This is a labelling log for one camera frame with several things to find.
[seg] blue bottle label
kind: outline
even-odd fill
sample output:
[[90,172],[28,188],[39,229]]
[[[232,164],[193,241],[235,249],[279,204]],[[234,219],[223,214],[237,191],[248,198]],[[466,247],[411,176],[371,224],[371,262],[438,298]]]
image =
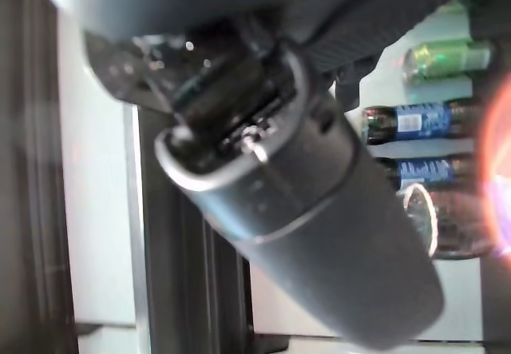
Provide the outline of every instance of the blue bottle label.
[[446,104],[402,105],[396,107],[396,114],[397,141],[445,137],[452,117]]
[[401,190],[414,183],[453,182],[453,162],[448,158],[424,158],[398,161]]

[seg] black metal frame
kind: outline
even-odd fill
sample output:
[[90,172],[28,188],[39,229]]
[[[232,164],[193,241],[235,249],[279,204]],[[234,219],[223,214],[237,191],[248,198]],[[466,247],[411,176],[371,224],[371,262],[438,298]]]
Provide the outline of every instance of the black metal frame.
[[152,354],[263,354],[288,337],[252,329],[248,263],[204,220],[153,151],[168,116],[138,110]]
[[10,252],[2,254],[1,265],[17,265],[2,287],[22,286],[16,295],[0,292],[2,310],[22,321],[12,335],[0,332],[0,352],[78,353],[61,163],[57,11],[49,0],[0,0],[0,38],[0,249]]

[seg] green can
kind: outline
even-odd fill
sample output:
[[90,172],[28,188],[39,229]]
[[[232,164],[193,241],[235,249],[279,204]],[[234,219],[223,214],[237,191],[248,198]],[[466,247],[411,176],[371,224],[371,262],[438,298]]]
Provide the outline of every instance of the green can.
[[410,49],[403,64],[404,78],[420,83],[486,70],[494,54],[491,42],[453,40],[429,42]]

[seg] dark bottle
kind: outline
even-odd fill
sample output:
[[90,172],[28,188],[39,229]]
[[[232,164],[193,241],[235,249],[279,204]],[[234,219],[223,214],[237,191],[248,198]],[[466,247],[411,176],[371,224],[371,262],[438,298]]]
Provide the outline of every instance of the dark bottle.
[[376,158],[395,190],[413,183],[426,187],[473,187],[476,164],[468,153],[427,158]]
[[495,249],[476,193],[459,189],[426,191],[420,185],[400,193],[412,225],[434,259],[466,260]]
[[368,145],[426,138],[463,138],[473,135],[481,108],[472,98],[434,104],[371,106],[362,113]]
[[466,260],[485,256],[495,249],[476,194],[441,190],[433,191],[430,196],[438,220],[438,242],[433,258]]

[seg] soda bottle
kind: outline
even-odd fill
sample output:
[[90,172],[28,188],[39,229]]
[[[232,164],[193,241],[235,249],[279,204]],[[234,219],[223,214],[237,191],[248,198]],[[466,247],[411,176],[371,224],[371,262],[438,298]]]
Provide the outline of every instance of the soda bottle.
[[368,145],[470,137],[480,113],[480,106],[471,98],[434,104],[371,106],[362,112],[363,137]]
[[451,40],[421,44],[406,53],[404,78],[414,84],[486,70],[493,55],[494,48],[489,41]]
[[426,187],[473,187],[476,164],[468,153],[444,157],[384,158],[376,161],[385,169],[387,179],[396,191],[413,183]]

